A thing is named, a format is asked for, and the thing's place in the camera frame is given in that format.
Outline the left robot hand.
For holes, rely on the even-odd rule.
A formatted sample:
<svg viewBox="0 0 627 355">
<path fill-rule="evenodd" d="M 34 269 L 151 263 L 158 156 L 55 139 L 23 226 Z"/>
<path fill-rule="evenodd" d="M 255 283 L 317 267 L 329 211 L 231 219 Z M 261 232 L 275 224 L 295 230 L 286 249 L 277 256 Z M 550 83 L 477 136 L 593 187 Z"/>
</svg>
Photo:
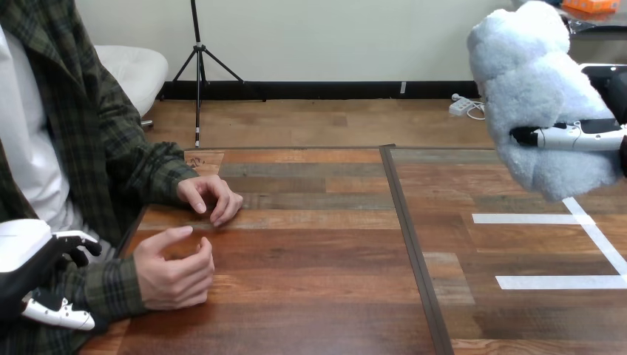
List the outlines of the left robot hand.
<svg viewBox="0 0 627 355">
<path fill-rule="evenodd" d="M 44 288 L 64 255 L 83 265 L 84 247 L 98 256 L 99 242 L 79 230 L 53 232 L 47 222 L 19 219 L 1 223 L 1 323 L 19 318 L 79 331 L 103 332 L 108 322 L 79 309 L 66 297 Z"/>
</svg>

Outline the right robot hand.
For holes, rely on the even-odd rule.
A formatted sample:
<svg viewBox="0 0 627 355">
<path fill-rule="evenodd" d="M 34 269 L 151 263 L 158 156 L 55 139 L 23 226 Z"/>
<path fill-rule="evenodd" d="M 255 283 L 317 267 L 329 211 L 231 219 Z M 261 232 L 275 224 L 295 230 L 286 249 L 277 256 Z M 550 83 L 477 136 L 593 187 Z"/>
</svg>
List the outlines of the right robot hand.
<svg viewBox="0 0 627 355">
<path fill-rule="evenodd" d="M 553 126 L 521 126 L 511 129 L 520 146 L 581 152 L 616 152 L 626 173 L 626 65 L 585 64 L 583 73 L 613 114 L 613 118 L 579 119 Z"/>
</svg>

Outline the person's hand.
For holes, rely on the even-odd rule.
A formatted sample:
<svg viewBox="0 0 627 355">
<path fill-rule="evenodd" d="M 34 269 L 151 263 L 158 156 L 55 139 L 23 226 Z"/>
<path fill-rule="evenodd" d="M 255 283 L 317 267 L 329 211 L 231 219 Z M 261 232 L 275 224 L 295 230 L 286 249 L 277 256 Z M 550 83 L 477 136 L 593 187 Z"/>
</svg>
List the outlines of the person's hand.
<svg viewBox="0 0 627 355">
<path fill-rule="evenodd" d="M 192 235 L 191 226 L 167 229 L 138 244 L 133 251 L 143 305 L 151 311 L 188 308 L 208 299 L 214 281 L 212 244 L 202 237 L 195 253 L 167 260 L 162 251 Z"/>
<path fill-rule="evenodd" d="M 182 180 L 177 185 L 177 196 L 198 214 L 209 213 L 214 227 L 232 220 L 243 206 L 243 197 L 233 192 L 218 175 Z"/>
</svg>

